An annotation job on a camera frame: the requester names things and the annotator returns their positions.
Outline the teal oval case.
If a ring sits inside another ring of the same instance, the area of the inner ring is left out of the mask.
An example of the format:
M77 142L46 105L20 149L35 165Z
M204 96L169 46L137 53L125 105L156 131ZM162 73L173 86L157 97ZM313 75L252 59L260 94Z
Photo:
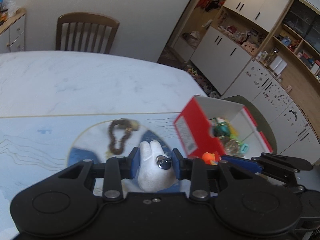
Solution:
M249 150L249 145L247 143L240 144L240 154L246 154Z

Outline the orange small toy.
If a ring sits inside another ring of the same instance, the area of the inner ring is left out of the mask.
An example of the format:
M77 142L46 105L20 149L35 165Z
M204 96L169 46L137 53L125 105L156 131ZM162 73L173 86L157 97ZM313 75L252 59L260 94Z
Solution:
M217 165L217 163L221 160L221 157L217 152L214 152L214 153L206 152L202 155L201 159L207 165Z

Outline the green embroidered pouch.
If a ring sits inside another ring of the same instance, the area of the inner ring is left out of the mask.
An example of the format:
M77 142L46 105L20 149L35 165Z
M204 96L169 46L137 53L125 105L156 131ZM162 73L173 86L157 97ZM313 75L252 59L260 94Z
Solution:
M213 135L215 137L230 137L231 131L226 122L216 123L213 126Z

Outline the white plush tooth keychain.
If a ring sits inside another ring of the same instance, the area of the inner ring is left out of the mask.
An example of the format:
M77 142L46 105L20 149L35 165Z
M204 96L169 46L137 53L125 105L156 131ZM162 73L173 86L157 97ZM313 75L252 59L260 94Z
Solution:
M148 143L143 141L139 146L140 167L138 172L139 187L145 192L157 192L167 189L177 182L171 162L169 169L160 168L157 164L157 158L169 157L164 153L160 143L156 140Z

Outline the foil snack bag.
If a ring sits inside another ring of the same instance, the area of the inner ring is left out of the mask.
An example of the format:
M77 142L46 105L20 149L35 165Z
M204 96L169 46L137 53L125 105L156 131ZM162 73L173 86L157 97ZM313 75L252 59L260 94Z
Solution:
M225 143L224 150L227 155L239 156L240 144L236 140L231 139Z

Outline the red shoe box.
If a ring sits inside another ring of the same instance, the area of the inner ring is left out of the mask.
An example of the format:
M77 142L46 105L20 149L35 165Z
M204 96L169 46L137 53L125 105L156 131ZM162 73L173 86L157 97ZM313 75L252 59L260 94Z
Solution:
M257 118L237 102L193 96L175 119L174 127L190 158L217 153L249 159L274 150Z

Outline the brown wooden chair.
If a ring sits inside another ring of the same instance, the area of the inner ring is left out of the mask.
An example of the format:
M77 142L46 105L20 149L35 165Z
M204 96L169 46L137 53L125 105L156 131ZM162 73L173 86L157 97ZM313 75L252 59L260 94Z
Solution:
M90 12L70 12L57 19L55 49L109 54L120 22Z

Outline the small wooden side cabinet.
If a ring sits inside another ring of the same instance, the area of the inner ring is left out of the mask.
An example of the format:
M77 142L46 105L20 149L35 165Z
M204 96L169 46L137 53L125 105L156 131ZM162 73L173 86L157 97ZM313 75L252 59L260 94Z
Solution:
M25 49L26 10L18 9L16 15L1 25L0 53L12 53Z

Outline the brown braided keychain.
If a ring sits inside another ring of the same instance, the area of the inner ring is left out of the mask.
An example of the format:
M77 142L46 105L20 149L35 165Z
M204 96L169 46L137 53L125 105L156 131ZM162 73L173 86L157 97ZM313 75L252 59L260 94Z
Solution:
M113 120L108 127L110 153L114 155L121 155L125 150L125 144L131 138L134 132L137 132L140 124L132 119L116 119Z

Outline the large white wall cabinet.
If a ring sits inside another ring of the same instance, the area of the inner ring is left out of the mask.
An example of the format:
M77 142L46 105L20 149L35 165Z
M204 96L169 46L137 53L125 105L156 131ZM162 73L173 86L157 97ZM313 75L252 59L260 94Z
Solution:
M281 155L319 158L319 53L285 22L298 0L196 0L173 51L262 114Z

